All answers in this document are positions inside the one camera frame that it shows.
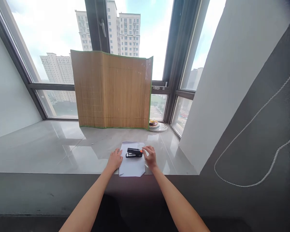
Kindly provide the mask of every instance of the stapler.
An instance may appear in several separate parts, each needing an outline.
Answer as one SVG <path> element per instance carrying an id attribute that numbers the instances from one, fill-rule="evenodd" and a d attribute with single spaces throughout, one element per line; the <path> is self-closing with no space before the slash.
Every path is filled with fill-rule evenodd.
<path id="1" fill-rule="evenodd" d="M 143 152 L 140 149 L 128 148 L 126 158 L 142 157 Z"/>

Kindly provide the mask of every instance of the bamboo mat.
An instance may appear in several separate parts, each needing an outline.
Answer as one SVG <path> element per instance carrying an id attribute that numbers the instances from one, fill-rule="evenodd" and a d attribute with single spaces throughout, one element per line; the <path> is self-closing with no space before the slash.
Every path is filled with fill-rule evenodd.
<path id="1" fill-rule="evenodd" d="M 153 57 L 71 50 L 80 126 L 149 128 Z"/>

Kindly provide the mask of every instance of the white marble surface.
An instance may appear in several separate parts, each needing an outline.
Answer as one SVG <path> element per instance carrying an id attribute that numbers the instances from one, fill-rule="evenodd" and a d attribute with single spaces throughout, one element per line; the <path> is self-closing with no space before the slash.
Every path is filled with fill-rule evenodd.
<path id="1" fill-rule="evenodd" d="M 123 141 L 153 146 L 166 175 L 197 174 L 171 129 L 80 128 L 77 121 L 41 121 L 0 137 L 0 172 L 100 174 Z"/>

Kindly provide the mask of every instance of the person's left hand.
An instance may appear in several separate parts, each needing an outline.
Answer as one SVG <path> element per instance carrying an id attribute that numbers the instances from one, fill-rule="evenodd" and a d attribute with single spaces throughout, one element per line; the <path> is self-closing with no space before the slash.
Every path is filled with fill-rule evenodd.
<path id="1" fill-rule="evenodd" d="M 119 148 L 116 148 L 115 151 L 113 151 L 110 155 L 109 161 L 107 162 L 106 169 L 109 169 L 110 171 L 114 172 L 119 168 L 122 162 L 122 156 L 121 156 L 122 150 L 119 150 Z"/>

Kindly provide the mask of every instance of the white paper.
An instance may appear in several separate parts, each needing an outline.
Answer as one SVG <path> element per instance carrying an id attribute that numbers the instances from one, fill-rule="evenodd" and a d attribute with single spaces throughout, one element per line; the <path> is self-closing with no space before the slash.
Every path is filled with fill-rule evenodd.
<path id="1" fill-rule="evenodd" d="M 140 177 L 145 172 L 145 159 L 144 156 L 140 158 L 126 158 L 128 148 L 142 149 L 144 143 L 124 141 L 121 144 L 122 150 L 122 163 L 119 167 L 120 177 Z"/>

